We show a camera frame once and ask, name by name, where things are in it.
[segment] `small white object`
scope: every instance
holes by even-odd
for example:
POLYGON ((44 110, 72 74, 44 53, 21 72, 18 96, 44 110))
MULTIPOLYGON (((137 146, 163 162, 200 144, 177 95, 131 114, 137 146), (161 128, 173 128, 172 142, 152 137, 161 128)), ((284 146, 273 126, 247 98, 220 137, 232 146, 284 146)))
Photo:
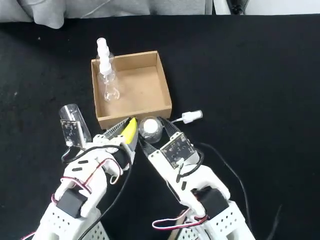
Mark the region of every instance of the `small white object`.
POLYGON ((172 123, 183 121, 184 124, 188 124, 188 123, 193 122, 194 120, 201 119, 202 117, 203 117, 203 113, 201 110, 187 111, 187 112, 182 113, 181 118, 178 118, 178 119, 172 121, 172 123))
POLYGON ((148 133, 148 134, 154 134, 158 130, 158 123, 155 119, 147 119, 143 123, 143 129, 148 133))

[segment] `black fabric surface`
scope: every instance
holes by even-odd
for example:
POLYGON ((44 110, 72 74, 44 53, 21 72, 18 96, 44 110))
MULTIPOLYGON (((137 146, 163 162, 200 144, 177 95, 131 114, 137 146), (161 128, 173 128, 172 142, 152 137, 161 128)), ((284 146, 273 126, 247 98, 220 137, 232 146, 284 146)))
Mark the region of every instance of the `black fabric surface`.
MULTIPOLYGON (((201 109, 179 127, 215 146, 247 189, 254 235, 319 239, 320 16, 142 16, 67 20, 60 30, 0 25, 0 239, 34 231, 58 187, 65 151, 58 111, 77 103, 91 134, 90 59, 106 37, 116 55, 158 50, 173 112, 201 109)), ((241 187, 216 155, 204 164, 245 214, 241 187)), ((180 205, 141 151, 129 185, 103 219, 115 240, 164 240, 151 222, 180 205)), ((112 201, 110 187, 100 209, 112 201)))

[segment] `black cable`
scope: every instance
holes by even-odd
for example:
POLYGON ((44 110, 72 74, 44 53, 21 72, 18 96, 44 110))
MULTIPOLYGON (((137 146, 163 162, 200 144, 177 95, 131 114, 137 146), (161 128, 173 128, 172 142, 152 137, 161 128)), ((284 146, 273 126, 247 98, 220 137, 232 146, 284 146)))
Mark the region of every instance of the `black cable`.
MULTIPOLYGON (((107 147, 105 147, 105 148, 113 148, 113 147, 114 147, 113 145, 105 145, 105 146, 107 146, 107 147)), ((124 180, 124 183, 123 183, 123 185, 122 185, 122 187, 121 187, 118 195, 115 197, 115 199, 114 199, 114 201, 111 203, 111 205, 101 214, 101 216, 98 217, 97 220, 95 220, 94 223, 92 223, 91 226, 82 233, 82 235, 79 237, 78 240, 84 239, 84 237, 87 235, 87 233, 89 233, 89 232, 95 227, 95 225, 100 222, 100 220, 103 218, 103 216, 116 204, 116 202, 118 201, 119 197, 121 196, 121 194, 122 194, 125 186, 127 185, 128 179, 129 179, 129 177, 130 177, 130 175, 131 175, 132 163, 131 163, 131 158, 130 158, 129 154, 128 154, 127 152, 125 152, 125 153, 126 153, 126 155, 127 155, 127 161, 128 161, 128 164, 129 164, 129 169, 128 169, 128 175, 126 176, 126 178, 125 178, 125 180, 124 180)))
POLYGON ((190 170, 190 171, 188 171, 188 172, 186 172, 186 173, 184 173, 184 174, 180 174, 180 172, 181 172, 181 170, 182 170, 182 168, 183 168, 183 164, 181 165, 181 167, 180 167, 180 169, 179 169, 179 173, 178 173, 178 176, 177 176, 177 180, 179 179, 180 180, 180 178, 184 178, 184 177, 186 177, 186 176, 189 176, 189 175, 191 175, 191 174, 193 174, 195 171, 197 171, 199 168, 200 168, 200 166, 201 166, 201 164, 204 162, 204 158, 205 158, 205 154, 202 152, 202 151, 200 151, 199 149, 196 149, 196 151, 199 153, 199 155, 200 155, 200 158, 199 158, 199 161, 196 163, 196 166, 192 169, 192 170, 190 170))
POLYGON ((241 187, 242 187, 242 191, 243 191, 243 195, 244 195, 244 201, 245 201, 245 211, 246 211, 246 219, 247 219, 247 223, 248 223, 248 227, 249 229, 252 231, 252 225, 251 225, 251 219, 250 219, 250 209, 249 209, 249 201, 248 201, 248 196, 247 196, 247 191, 245 188, 245 185, 243 184, 241 178, 238 176, 238 174, 232 169, 232 167, 227 163, 227 161, 222 157, 222 155, 218 152, 217 149, 215 149, 213 146, 211 146, 210 144, 207 143, 203 143, 203 142, 199 142, 198 143, 201 146, 207 147, 211 150, 213 150, 215 152, 215 154, 223 161, 223 163, 229 168, 229 170, 234 174, 234 176, 238 179, 241 187))
POLYGON ((63 164, 69 164, 69 163, 72 163, 74 162, 75 160, 83 157, 84 155, 86 155, 88 152, 91 152, 92 150, 96 150, 96 149, 106 149, 106 148, 115 148, 115 149, 118 149, 120 151, 123 151, 124 153, 127 154, 126 150, 121 147, 121 146, 117 146, 117 145, 103 145, 103 146, 93 146, 93 147, 90 147, 86 150, 84 150, 82 153, 80 153, 79 155, 71 158, 71 159, 65 159, 66 156, 68 156, 69 152, 70 152, 70 148, 67 149, 67 151, 62 155, 61 157, 61 161, 63 164))

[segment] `cardboard box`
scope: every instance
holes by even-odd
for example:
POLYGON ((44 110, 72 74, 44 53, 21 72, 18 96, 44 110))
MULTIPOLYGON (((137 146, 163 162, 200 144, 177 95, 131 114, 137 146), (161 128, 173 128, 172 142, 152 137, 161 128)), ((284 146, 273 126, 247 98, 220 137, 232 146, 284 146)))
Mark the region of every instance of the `cardboard box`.
POLYGON ((99 60, 91 61, 95 114, 102 129, 127 117, 170 117, 172 103, 157 51, 116 56, 113 64, 120 99, 106 102, 98 89, 99 60))

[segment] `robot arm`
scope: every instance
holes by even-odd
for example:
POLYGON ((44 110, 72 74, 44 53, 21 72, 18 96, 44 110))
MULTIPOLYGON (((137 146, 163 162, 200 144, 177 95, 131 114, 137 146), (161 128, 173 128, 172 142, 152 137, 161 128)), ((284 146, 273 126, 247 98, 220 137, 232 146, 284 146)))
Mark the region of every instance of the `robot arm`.
POLYGON ((105 134, 96 135, 92 142, 83 139, 85 134, 79 121, 61 120, 61 124, 66 142, 81 144, 81 150, 72 160, 66 160, 69 164, 61 184, 32 239, 78 240, 91 228, 80 238, 109 240, 102 224, 97 222, 101 216, 97 204, 107 191, 106 174, 111 175, 112 185, 124 171, 131 170, 138 141, 137 121, 125 119, 105 134))
POLYGON ((175 240, 254 240, 245 218, 230 192, 211 168, 201 165, 203 155, 171 122, 158 118, 166 130, 169 141, 159 149, 139 137, 139 143, 148 160, 165 180, 177 200, 187 210, 177 218, 184 224, 157 227, 159 230, 177 230, 175 240))

